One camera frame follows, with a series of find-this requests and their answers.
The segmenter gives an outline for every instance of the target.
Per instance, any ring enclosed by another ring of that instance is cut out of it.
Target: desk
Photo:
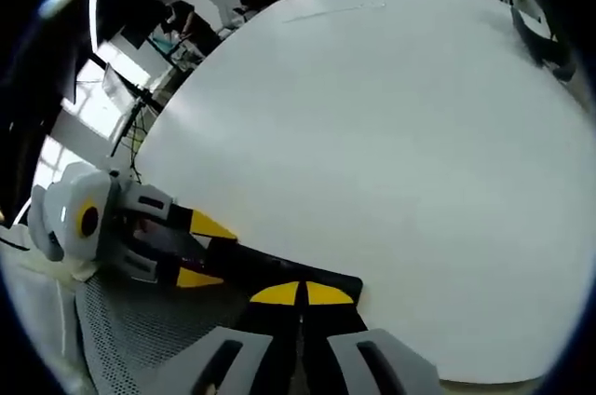
[[[443,379],[545,373],[592,279],[592,126],[496,0],[282,0],[137,167],[244,244],[360,276],[368,326]]]

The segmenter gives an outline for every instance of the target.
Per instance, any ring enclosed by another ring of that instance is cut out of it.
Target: white tabletop
[[[253,248],[356,275],[443,379],[545,373],[588,294],[588,118],[496,0],[283,0],[188,78],[145,182]]]

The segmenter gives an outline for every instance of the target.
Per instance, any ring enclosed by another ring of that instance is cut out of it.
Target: mesh surface
[[[98,393],[142,393],[153,369],[215,326],[233,326],[247,303],[224,284],[181,290],[96,275],[79,286],[76,308]]]

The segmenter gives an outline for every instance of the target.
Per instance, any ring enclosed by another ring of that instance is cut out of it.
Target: yellow marking
[[[298,282],[292,281],[283,285],[270,286],[260,293],[255,294],[251,302],[260,302],[270,305],[294,305],[296,301],[296,291]]]
[[[308,281],[306,283],[306,290],[308,291],[309,305],[340,305],[354,303],[352,298],[342,290],[338,290],[332,286],[321,285],[314,281]]]
[[[224,283],[224,280],[181,267],[176,286],[180,288],[197,288],[199,286],[219,285],[220,283]]]
[[[200,211],[193,211],[190,221],[191,234],[204,235],[206,237],[236,239],[237,236],[222,225],[215,223],[209,216]]]
[[[87,238],[87,236],[85,234],[83,234],[83,216],[85,216],[85,212],[88,209],[91,209],[92,207],[95,207],[95,204],[93,203],[93,199],[88,198],[88,199],[85,200],[85,202],[83,203],[83,205],[81,206],[81,208],[76,213],[76,233],[78,234],[78,236],[80,238]],[[100,221],[101,220],[98,220],[98,225],[95,228],[95,230],[99,229],[99,227],[100,227]]]

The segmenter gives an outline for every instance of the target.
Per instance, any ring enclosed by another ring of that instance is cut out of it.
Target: white table
[[[496,0],[283,0],[189,77],[143,179],[253,248],[360,276],[444,379],[545,373],[592,278],[596,141]]]

